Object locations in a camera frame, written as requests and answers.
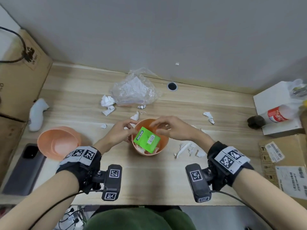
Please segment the black left wrist band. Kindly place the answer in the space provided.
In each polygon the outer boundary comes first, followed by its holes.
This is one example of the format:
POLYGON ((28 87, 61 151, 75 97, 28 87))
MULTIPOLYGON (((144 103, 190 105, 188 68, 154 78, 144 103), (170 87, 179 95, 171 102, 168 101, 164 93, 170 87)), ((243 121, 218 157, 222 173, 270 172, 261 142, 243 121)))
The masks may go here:
POLYGON ((100 170, 102 154, 92 146, 79 146, 59 163, 56 174, 69 171, 79 182, 79 191, 88 194, 93 188, 93 176, 100 170))

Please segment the white plastic controller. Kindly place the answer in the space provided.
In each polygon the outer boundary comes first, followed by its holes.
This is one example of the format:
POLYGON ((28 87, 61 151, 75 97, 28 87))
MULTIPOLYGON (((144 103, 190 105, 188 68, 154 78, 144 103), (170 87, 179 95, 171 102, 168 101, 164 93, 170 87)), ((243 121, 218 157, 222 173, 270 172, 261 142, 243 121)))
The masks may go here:
POLYGON ((39 98, 31 107, 29 112, 29 131, 39 131, 43 125, 43 113, 49 109, 49 105, 43 98, 39 98))

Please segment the green cardboard box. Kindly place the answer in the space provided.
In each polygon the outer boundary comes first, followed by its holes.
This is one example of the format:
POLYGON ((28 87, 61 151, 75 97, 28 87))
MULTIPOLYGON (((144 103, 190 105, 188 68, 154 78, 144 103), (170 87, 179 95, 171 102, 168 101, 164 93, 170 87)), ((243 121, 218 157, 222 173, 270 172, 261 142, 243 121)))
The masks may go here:
POLYGON ((141 127, 133 143, 152 153, 158 147, 161 138, 145 127, 141 127))

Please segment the clear plastic bag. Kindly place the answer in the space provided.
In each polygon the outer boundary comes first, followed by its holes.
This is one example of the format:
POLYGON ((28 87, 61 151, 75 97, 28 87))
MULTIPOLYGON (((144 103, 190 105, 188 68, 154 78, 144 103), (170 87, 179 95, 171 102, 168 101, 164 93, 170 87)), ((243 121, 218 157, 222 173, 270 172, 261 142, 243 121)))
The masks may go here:
POLYGON ((109 93, 115 103, 119 106, 148 105, 159 99, 162 92, 145 75, 156 76, 152 71, 143 67, 130 70, 124 80, 114 83, 109 93))

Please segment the crumpled white tissue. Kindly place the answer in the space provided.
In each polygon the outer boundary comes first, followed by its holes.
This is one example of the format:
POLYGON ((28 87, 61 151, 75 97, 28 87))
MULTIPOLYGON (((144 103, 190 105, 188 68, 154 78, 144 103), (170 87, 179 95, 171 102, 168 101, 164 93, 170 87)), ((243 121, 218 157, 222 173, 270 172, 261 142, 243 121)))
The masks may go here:
POLYGON ((102 107, 109 107, 115 104, 115 100, 111 96, 104 95, 101 99, 101 106, 102 107))

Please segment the white flat box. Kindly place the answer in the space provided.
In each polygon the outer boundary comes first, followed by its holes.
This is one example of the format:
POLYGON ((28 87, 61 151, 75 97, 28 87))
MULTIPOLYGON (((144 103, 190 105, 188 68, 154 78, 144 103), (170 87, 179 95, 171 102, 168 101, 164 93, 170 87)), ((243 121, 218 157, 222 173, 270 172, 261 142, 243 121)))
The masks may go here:
MULTIPOLYGON (((282 104, 300 103, 302 100, 292 99, 288 91, 288 82, 281 81, 253 97, 257 114, 263 114, 269 109, 282 104)), ((263 135, 277 136, 282 134, 297 134, 303 132, 299 117, 282 123, 271 123, 262 128, 263 135)))

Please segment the person's right forearm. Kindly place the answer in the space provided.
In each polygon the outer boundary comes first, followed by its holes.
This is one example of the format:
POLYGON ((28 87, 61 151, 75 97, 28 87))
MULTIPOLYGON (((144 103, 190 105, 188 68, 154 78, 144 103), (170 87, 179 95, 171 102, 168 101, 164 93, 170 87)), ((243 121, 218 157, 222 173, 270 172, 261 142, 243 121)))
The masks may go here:
POLYGON ((254 170, 243 168, 232 188, 276 230, 307 230, 307 209, 254 170))

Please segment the crinkled clear plastic wrapper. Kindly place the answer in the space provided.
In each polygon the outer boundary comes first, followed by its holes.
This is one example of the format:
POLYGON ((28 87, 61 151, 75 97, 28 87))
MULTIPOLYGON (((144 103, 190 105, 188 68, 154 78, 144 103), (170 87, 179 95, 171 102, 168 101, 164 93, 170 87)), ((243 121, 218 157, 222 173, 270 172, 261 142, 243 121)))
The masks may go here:
POLYGON ((307 99, 307 84, 303 83, 302 79, 287 82, 287 88, 290 97, 293 99, 307 99))

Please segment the white paper in bin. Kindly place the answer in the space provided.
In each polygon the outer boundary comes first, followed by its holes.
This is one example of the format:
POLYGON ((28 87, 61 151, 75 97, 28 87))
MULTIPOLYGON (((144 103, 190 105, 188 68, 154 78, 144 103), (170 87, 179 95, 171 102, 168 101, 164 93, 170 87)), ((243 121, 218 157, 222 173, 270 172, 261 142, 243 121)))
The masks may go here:
POLYGON ((156 147, 154 149, 154 151, 152 153, 150 153, 149 151, 146 151, 145 149, 143 149, 142 147, 136 145, 136 150, 137 152, 141 153, 141 154, 145 154, 145 155, 153 155, 153 154, 156 154, 158 151, 159 151, 159 148, 156 147))

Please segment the plastic bottle with red label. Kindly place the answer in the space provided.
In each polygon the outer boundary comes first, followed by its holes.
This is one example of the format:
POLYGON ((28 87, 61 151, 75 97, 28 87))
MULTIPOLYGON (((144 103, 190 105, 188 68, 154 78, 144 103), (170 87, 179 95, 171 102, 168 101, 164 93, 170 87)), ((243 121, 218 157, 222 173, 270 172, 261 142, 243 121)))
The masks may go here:
POLYGON ((298 117, 300 106, 299 103, 282 104, 260 114, 260 117, 264 119, 265 125, 293 120, 298 117))

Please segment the cardboard box with black print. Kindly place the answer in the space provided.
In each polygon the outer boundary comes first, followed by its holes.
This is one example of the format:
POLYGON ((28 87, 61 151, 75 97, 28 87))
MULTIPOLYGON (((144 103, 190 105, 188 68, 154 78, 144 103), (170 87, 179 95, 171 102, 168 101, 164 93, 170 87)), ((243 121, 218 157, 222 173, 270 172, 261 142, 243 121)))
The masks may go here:
POLYGON ((27 122, 53 60, 27 31, 22 29, 18 34, 25 42, 27 55, 18 62, 0 62, 0 116, 27 122))

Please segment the dark brown round object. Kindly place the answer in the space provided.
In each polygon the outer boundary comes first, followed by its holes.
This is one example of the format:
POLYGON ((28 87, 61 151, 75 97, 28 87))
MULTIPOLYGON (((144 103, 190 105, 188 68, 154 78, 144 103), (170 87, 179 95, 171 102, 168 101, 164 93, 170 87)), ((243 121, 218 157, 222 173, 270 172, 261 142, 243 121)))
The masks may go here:
POLYGON ((247 123, 248 123, 248 127, 254 130, 261 129, 263 126, 266 125, 265 119, 260 115, 252 116, 248 118, 247 123))

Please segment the person's right hand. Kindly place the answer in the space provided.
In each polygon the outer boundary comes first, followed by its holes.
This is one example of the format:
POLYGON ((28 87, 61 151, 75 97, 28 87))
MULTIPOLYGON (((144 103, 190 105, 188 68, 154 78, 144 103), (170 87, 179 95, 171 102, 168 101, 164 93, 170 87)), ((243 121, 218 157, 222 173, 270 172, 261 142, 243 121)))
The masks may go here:
POLYGON ((192 141, 207 153, 215 143, 208 134, 187 124, 176 116, 162 116, 151 123, 151 126, 155 125, 157 129, 169 130, 169 138, 181 141, 192 141))

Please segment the plain brown cardboard box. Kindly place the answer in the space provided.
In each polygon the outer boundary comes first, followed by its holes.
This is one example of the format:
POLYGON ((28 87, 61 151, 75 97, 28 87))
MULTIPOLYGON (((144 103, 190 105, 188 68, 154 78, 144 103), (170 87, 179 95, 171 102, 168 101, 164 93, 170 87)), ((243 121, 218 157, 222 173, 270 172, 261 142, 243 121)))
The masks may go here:
POLYGON ((27 122, 0 116, 0 187, 26 125, 27 122))

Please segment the grey smartphone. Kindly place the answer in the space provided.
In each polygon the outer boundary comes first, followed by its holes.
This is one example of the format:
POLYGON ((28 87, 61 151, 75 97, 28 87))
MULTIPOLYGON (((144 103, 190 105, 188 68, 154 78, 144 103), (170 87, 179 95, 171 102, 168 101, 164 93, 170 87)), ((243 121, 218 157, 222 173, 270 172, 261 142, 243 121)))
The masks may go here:
POLYGON ((46 157, 40 152, 37 144, 27 144, 2 193, 14 196, 29 195, 34 188, 45 159, 46 157))

